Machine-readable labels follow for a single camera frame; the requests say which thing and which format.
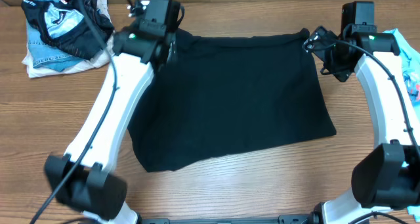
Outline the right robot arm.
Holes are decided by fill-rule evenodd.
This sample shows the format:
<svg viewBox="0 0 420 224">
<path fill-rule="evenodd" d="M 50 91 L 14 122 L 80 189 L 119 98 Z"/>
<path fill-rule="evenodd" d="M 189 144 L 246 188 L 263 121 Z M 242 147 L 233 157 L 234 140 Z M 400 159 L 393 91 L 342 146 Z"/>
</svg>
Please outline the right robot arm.
<svg viewBox="0 0 420 224">
<path fill-rule="evenodd" d="M 342 7 L 341 32 L 316 28 L 303 44 L 323 63 L 321 73 L 346 81 L 355 75 L 368 104 L 373 150 L 353 169 L 350 188 L 286 223 L 367 223 L 419 205 L 419 121 L 402 74 L 396 38 L 380 33 L 371 1 Z"/>
</svg>

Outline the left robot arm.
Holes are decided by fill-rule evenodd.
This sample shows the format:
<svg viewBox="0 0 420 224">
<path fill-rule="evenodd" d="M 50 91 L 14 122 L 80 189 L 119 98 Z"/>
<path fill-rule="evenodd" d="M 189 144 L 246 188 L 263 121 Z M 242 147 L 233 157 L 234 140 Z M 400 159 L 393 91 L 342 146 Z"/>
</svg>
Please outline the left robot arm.
<svg viewBox="0 0 420 224">
<path fill-rule="evenodd" d="M 44 165 L 49 200 L 83 214 L 82 223 L 140 223 L 125 199 L 127 183 L 114 175 L 119 148 L 133 112 L 157 71 L 175 59 L 175 32 L 184 7 L 175 0 L 137 0 L 134 21 L 113 36 L 102 88 L 63 156 Z"/>
</svg>

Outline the black t-shirt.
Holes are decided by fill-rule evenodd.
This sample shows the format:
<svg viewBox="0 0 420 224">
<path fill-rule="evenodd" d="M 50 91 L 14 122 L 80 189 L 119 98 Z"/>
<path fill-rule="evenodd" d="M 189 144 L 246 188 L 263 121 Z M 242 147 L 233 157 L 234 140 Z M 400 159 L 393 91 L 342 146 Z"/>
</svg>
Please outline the black t-shirt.
<svg viewBox="0 0 420 224">
<path fill-rule="evenodd" d="M 177 59 L 141 96 L 128 131 L 148 172 L 333 136 L 307 29 L 268 37 L 176 33 Z"/>
</svg>

